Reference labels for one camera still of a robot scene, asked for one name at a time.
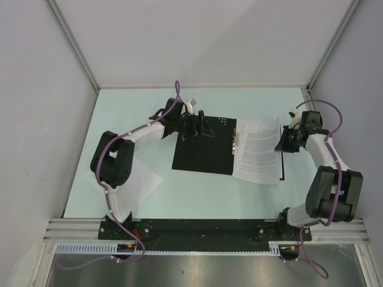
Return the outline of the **black clip folder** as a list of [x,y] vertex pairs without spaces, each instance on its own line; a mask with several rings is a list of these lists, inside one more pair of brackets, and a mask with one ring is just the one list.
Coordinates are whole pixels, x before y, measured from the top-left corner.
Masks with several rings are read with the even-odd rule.
[[[237,119],[224,117],[206,119],[215,137],[199,136],[187,141],[182,141],[181,137],[178,137],[172,169],[232,176]],[[284,179],[282,157],[280,181]]]

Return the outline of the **printed paper sheet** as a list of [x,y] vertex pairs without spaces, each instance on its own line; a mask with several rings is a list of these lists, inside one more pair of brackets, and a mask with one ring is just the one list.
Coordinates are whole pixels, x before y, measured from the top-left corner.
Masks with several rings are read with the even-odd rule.
[[279,140],[239,140],[236,135],[232,176],[255,184],[276,185],[282,178],[282,156],[274,150]]
[[255,121],[237,119],[236,135],[241,139],[264,140],[280,138],[279,117],[274,120]]

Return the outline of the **white paper sheet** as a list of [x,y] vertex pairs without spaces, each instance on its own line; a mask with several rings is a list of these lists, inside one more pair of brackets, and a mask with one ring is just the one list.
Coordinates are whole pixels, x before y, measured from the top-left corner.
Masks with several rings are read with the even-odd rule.
[[111,219],[117,218],[121,223],[128,218],[130,213],[137,211],[142,202],[162,182],[162,177],[137,157],[133,158],[132,172],[127,181],[116,188],[105,184],[108,188],[108,191],[105,191],[91,171],[85,173],[83,178],[92,187],[92,194],[102,198],[108,195],[111,207],[105,214]]

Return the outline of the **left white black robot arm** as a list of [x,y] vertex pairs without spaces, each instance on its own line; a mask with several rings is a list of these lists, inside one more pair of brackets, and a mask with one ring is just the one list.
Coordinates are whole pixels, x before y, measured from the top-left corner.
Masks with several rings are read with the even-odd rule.
[[123,203],[124,196],[118,189],[131,176],[134,152],[174,132],[184,141],[199,136],[215,136],[204,112],[200,110],[194,114],[193,105],[193,99],[183,102],[180,97],[171,97],[164,108],[149,118],[149,122],[122,135],[111,131],[102,134],[91,160],[90,170],[96,182],[104,189],[108,216],[114,220],[111,231],[119,239],[129,237],[132,232],[132,224],[126,220],[132,208],[123,210],[127,204]]

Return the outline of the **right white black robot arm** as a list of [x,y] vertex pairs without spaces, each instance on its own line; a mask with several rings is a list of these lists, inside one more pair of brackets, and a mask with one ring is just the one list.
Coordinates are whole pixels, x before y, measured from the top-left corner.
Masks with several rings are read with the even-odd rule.
[[291,123],[283,127],[275,150],[296,153],[304,149],[317,168],[306,200],[279,213],[275,224],[283,240],[298,238],[302,228],[334,222],[351,222],[356,214],[363,175],[351,170],[336,151],[331,133],[323,128],[317,111],[290,111]]

